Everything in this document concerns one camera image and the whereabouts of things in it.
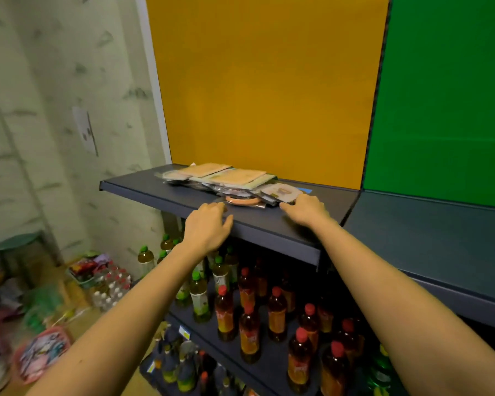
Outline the group of small dark bottles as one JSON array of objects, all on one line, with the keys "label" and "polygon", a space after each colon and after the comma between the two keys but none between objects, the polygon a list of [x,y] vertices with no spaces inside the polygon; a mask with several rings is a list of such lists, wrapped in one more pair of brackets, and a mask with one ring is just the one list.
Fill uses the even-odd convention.
[{"label": "group of small dark bottles", "polygon": [[160,396],[259,396],[192,340],[186,341],[178,326],[166,321],[160,324],[139,373]]}]

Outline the green round stool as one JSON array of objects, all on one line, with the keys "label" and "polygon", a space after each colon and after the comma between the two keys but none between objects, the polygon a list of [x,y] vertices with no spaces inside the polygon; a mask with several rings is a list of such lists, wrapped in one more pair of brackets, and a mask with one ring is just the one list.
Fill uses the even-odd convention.
[{"label": "green round stool", "polygon": [[19,249],[38,243],[44,251],[46,251],[50,257],[53,257],[51,246],[46,240],[46,236],[43,231],[17,234],[13,237],[0,241],[0,266],[5,273],[7,279],[13,278],[13,268],[8,262],[7,254],[15,254],[15,261],[17,266],[18,276],[24,281],[27,288],[32,290],[35,288],[34,280],[28,272],[27,264],[22,260],[18,254]]}]

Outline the pack of clear water bottles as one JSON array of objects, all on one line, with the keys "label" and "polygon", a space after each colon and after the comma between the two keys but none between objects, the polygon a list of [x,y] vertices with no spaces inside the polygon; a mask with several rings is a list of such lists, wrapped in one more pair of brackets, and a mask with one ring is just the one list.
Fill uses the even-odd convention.
[{"label": "pack of clear water bottles", "polygon": [[132,275],[113,262],[99,265],[93,271],[93,307],[108,312],[117,306],[130,290]]}]

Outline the basket of colourful snacks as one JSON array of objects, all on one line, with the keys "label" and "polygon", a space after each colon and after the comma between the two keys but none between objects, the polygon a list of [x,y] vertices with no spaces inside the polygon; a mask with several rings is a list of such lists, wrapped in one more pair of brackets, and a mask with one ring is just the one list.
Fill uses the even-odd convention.
[{"label": "basket of colourful snacks", "polygon": [[89,251],[72,262],[66,268],[66,273],[80,288],[87,290],[97,284],[99,278],[109,271],[112,263],[108,254]]}]

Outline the person's right hand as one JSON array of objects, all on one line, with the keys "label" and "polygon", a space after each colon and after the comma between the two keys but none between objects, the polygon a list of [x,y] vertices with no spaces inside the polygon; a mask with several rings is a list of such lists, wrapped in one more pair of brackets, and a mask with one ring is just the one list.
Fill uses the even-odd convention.
[{"label": "person's right hand", "polygon": [[332,220],[324,203],[321,202],[317,196],[311,196],[305,193],[301,194],[296,199],[295,203],[291,205],[298,206],[298,218],[288,218],[296,224],[305,226],[311,230],[314,230],[324,222]]}]

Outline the white packet with tan print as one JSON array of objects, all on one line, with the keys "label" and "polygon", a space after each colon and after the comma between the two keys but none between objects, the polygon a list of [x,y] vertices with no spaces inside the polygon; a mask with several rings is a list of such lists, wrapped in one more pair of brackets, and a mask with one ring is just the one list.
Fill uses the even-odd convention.
[{"label": "white packet with tan print", "polygon": [[262,197],[274,200],[277,203],[294,204],[296,199],[304,194],[302,190],[285,183],[273,183],[259,189]]}]

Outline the yellow back panel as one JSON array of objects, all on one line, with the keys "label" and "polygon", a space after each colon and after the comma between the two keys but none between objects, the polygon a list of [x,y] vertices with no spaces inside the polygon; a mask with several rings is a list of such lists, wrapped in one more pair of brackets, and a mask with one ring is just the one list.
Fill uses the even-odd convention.
[{"label": "yellow back panel", "polygon": [[172,162],[359,189],[389,0],[146,0]]}]

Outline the pink printed packet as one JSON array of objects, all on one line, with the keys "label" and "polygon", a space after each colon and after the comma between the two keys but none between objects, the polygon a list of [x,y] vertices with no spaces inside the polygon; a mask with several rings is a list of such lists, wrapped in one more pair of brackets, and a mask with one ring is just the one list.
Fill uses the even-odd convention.
[{"label": "pink printed packet", "polygon": [[64,327],[53,326],[24,342],[12,357],[15,378],[23,385],[38,381],[71,347]]}]

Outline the person's left forearm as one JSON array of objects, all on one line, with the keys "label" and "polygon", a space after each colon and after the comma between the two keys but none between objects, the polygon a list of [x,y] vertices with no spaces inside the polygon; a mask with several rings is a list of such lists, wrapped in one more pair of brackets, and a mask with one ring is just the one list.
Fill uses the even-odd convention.
[{"label": "person's left forearm", "polygon": [[83,333],[25,396],[120,396],[182,282],[222,242],[186,238]]}]

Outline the person's right forearm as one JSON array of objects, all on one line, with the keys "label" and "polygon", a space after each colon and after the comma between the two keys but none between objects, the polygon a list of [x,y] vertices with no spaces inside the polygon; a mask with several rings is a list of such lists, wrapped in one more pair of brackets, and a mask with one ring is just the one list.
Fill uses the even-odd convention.
[{"label": "person's right forearm", "polygon": [[412,396],[495,396],[495,351],[333,219],[309,225]]}]

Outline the green soda bottles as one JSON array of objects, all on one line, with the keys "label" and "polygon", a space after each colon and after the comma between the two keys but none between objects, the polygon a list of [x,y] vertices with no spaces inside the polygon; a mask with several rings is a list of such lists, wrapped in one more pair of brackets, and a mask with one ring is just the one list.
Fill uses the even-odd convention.
[{"label": "green soda bottles", "polygon": [[368,396],[395,396],[395,370],[382,343],[371,353],[364,369]]}]

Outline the group of red-capped tea bottles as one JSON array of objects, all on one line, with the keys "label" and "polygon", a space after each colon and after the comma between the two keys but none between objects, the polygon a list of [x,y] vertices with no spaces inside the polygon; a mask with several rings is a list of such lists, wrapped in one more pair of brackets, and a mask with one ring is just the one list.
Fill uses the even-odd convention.
[{"label": "group of red-capped tea bottles", "polygon": [[320,356],[320,396],[348,396],[355,382],[355,368],[363,354],[363,320],[359,315],[344,315],[342,302],[332,307],[325,295],[317,304],[296,302],[297,287],[292,277],[283,272],[280,286],[269,288],[267,278],[258,276],[259,264],[253,270],[245,266],[238,275],[237,289],[243,308],[238,320],[238,330],[233,317],[233,295],[220,286],[214,307],[218,319],[218,335],[222,341],[233,340],[240,333],[241,357],[247,363],[255,363],[261,357],[259,313],[256,304],[267,305],[269,337],[274,342],[287,338],[287,322],[298,318],[299,326],[288,343],[287,380],[292,391],[303,396],[310,385],[311,363],[319,351],[321,335],[332,333],[334,317],[341,328],[335,340],[330,341]]}]

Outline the green back panel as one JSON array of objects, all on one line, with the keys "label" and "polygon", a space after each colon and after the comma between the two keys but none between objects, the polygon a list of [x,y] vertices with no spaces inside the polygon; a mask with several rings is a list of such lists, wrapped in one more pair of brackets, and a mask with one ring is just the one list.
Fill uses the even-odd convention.
[{"label": "green back panel", "polygon": [[364,188],[495,207],[495,0],[392,0]]}]

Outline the group of green-capped drink bottles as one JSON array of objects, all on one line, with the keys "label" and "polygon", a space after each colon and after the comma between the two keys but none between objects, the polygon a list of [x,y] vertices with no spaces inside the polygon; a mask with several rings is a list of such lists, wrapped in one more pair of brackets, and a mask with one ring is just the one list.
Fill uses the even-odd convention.
[{"label": "group of green-capped drink bottles", "polygon": [[176,293],[174,302],[180,307],[192,306],[192,314],[196,321],[207,321],[211,318],[211,303],[207,291],[207,280],[211,278],[217,293],[220,286],[227,292],[233,291],[233,269],[229,255],[221,253],[223,249],[213,251],[193,268]]}]

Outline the green plastic bags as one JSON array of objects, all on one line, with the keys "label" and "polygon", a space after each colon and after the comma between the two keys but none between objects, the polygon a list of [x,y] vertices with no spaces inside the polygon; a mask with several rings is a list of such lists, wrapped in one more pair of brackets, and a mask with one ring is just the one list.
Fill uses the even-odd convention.
[{"label": "green plastic bags", "polygon": [[23,325],[34,334],[53,327],[62,319],[67,307],[59,284],[37,287],[23,299]]}]

